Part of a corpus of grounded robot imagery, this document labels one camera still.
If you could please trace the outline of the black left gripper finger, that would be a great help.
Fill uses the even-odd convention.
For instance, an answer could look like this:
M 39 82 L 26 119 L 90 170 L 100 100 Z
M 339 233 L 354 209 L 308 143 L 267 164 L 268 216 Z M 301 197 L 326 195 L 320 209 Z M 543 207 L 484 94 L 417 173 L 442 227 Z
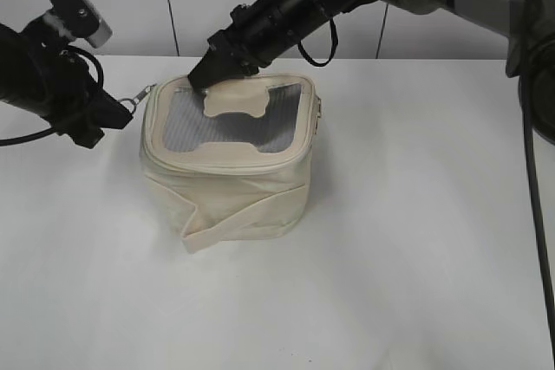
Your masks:
M 95 99 L 95 124 L 98 127 L 122 130 L 132 119 L 132 113 L 109 94 Z

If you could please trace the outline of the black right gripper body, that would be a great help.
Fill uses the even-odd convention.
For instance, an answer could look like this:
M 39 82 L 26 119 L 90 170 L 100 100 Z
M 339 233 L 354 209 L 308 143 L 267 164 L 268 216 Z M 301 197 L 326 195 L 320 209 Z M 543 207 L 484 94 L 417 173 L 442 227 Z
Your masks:
M 238 6 L 231 17 L 230 26 L 209 38 L 206 54 L 234 75 L 255 75 L 293 47 L 314 67 L 330 63 L 313 59 L 302 44 L 330 21 L 319 0 L 257 0 Z

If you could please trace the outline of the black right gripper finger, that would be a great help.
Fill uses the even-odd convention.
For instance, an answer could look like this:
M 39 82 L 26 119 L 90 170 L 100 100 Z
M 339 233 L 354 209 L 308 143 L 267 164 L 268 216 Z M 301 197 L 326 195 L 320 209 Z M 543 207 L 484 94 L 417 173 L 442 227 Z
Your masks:
M 187 76 L 194 92 L 204 92 L 209 87 L 237 76 L 237 63 L 227 55 L 208 49 Z

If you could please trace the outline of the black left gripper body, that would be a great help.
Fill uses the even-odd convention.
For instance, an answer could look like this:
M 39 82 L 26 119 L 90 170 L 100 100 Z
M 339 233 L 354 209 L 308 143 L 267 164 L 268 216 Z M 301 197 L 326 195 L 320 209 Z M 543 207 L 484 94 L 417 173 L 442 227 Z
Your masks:
M 51 83 L 52 108 L 44 117 L 56 134 L 67 135 L 87 149 L 99 143 L 113 110 L 103 84 L 103 68 L 91 53 L 70 45 L 61 50 L 55 58 Z

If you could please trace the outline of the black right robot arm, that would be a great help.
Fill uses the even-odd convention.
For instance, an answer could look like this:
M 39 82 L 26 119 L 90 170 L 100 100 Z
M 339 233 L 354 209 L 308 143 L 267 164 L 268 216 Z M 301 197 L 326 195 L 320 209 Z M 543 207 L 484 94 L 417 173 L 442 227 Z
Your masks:
M 527 79 L 532 127 L 554 138 L 554 0 L 256 0 L 239 5 L 188 76 L 196 91 L 252 76 L 337 15 L 377 1 L 416 15 L 448 11 L 504 36 L 506 75 Z

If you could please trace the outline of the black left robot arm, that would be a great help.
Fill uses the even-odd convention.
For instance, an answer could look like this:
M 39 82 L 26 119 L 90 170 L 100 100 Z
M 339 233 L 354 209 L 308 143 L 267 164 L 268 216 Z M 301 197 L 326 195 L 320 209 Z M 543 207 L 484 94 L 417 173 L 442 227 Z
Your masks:
M 1 102 L 49 124 L 37 133 L 2 139 L 1 146 L 57 134 L 92 149 L 106 129 L 125 128 L 134 113 L 104 89 L 104 71 L 94 55 L 46 33 L 39 22 L 20 33 L 1 26 Z

